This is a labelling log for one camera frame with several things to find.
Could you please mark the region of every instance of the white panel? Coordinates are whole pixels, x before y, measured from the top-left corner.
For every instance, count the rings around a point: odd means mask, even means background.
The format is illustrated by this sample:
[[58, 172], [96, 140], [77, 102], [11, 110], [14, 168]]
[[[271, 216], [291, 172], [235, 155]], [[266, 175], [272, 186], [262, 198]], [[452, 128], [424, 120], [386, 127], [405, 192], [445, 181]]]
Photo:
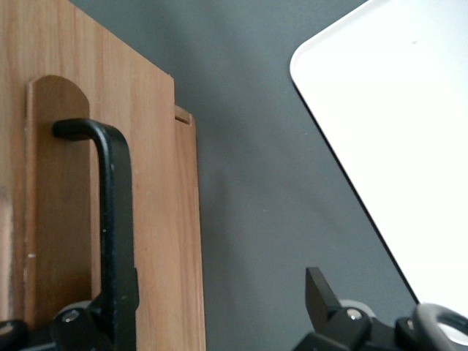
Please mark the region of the white panel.
[[467, 43], [466, 0], [371, 0], [290, 67], [420, 302], [465, 316]]

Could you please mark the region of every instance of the grey wall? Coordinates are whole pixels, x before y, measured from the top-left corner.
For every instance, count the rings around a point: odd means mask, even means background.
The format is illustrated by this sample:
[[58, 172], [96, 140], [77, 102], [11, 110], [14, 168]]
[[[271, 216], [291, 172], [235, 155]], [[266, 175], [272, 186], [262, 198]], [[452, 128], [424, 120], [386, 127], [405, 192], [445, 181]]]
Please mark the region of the grey wall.
[[308, 266], [384, 322], [412, 311], [289, 76], [363, 0], [74, 2], [171, 74], [197, 119], [208, 351], [291, 350], [311, 329]]

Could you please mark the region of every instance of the white tray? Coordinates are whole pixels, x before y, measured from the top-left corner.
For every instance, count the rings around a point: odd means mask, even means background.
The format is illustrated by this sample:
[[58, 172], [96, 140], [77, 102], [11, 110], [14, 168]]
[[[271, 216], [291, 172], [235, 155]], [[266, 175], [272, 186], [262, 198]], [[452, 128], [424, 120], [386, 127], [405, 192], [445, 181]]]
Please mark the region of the white tray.
[[371, 0], [290, 66], [418, 300], [465, 316], [467, 43], [467, 0]]

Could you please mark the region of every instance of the wooden panel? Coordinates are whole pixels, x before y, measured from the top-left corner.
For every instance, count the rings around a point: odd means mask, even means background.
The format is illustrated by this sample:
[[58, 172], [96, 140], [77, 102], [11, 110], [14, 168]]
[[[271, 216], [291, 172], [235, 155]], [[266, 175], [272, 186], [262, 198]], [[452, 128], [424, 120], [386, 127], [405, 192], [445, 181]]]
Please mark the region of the wooden panel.
[[192, 114], [175, 107], [178, 234], [181, 245], [184, 350], [206, 350], [198, 205], [197, 142]]
[[38, 328], [91, 299], [89, 142], [51, 132], [54, 121], [89, 117], [89, 103], [54, 75], [31, 82], [27, 95], [25, 321]]
[[[14, 265], [1, 271], [0, 282], [8, 280], [3, 279], [5, 275], [11, 279], [10, 286], [0, 287], [0, 296], [7, 294], [9, 301], [0, 309], [0, 317], [24, 316], [23, 258], [30, 260], [28, 255], [33, 254], [23, 244], [25, 87], [43, 75], [60, 75], [83, 90], [90, 117], [119, 128], [130, 147], [140, 283], [137, 346], [183, 350], [173, 79], [65, 0], [2, 0], [0, 26], [0, 187], [13, 209], [13, 235], [2, 235], [0, 247], [14, 246]], [[91, 226], [95, 239], [97, 187], [94, 160]], [[97, 251], [96, 244], [92, 250]]]

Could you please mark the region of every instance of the metal screw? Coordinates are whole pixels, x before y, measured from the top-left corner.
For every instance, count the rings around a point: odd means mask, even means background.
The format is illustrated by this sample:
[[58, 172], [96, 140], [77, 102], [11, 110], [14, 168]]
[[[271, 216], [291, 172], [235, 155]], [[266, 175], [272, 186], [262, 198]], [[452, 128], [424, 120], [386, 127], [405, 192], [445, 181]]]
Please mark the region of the metal screw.
[[70, 323], [76, 320], [79, 315], [80, 315], [80, 312], [78, 312], [76, 309], [73, 309], [72, 311], [68, 311], [66, 314], [64, 314], [61, 320], [62, 322]]
[[363, 317], [357, 309], [348, 309], [346, 310], [346, 313], [352, 320], [360, 320]]
[[6, 325], [4, 325], [3, 327], [0, 328], [0, 336], [3, 336], [5, 334], [8, 334], [9, 332], [11, 332], [13, 330], [13, 326], [11, 325], [11, 323], [8, 323]]

